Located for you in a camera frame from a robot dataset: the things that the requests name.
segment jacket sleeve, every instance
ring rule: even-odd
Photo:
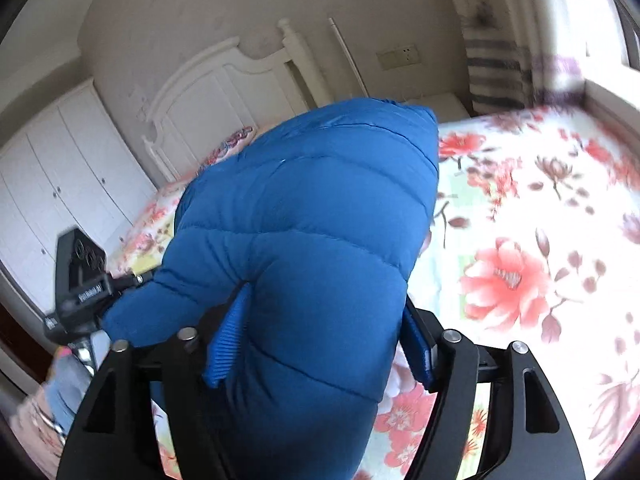
[[[241,280],[226,257],[226,244],[214,243],[217,235],[222,236],[195,227],[179,230],[153,280],[125,293],[104,315],[109,337],[133,346],[156,344],[225,303]]]

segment silver bolt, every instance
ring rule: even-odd
[[[178,332],[178,339],[180,341],[191,341],[192,339],[196,339],[198,336],[198,331],[194,329],[193,326],[187,326],[185,328],[181,328]]]
[[[462,341],[462,334],[457,330],[448,329],[442,333],[442,337],[445,341],[449,341],[450,343],[459,343]]]
[[[527,346],[527,344],[523,343],[522,341],[514,341],[513,343],[511,343],[511,347],[518,354],[526,354],[529,351],[529,347]]]
[[[124,352],[127,348],[129,348],[129,341],[124,339],[118,339],[111,345],[111,350],[114,352]]]

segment wall outlet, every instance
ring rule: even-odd
[[[414,44],[399,46],[393,50],[377,52],[378,62],[382,70],[391,70],[399,66],[420,63],[420,53]]]

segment bed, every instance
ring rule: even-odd
[[[160,263],[177,203],[201,163],[219,163],[280,121],[331,102],[303,39],[288,22],[279,25],[281,51],[251,60],[232,38],[185,63],[156,96],[147,118],[158,137],[145,143],[170,183],[110,256],[111,272]],[[478,344],[505,348],[517,339],[531,347],[588,479],[640,415],[640,308],[629,301],[640,292],[640,164],[619,139],[577,107],[442,124],[433,225],[409,280],[416,307],[445,327]],[[488,396],[479,386],[460,479],[478,467]],[[404,478],[434,400],[398,349],[358,480]],[[18,425],[42,420],[46,409],[30,400]],[[165,469],[179,478],[158,406],[154,418]],[[55,428],[47,431],[55,440]],[[59,452],[58,443],[52,453]]]

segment bedsheet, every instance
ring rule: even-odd
[[[108,261],[114,274],[160,263],[188,179],[158,192]],[[640,164],[578,108],[538,108],[440,127],[431,233],[409,280],[418,308],[478,344],[527,342],[574,431],[588,479],[640,416]],[[399,349],[356,478],[401,479],[435,396]],[[460,479],[476,472],[488,415],[476,391]],[[165,471],[180,478],[154,405]]]

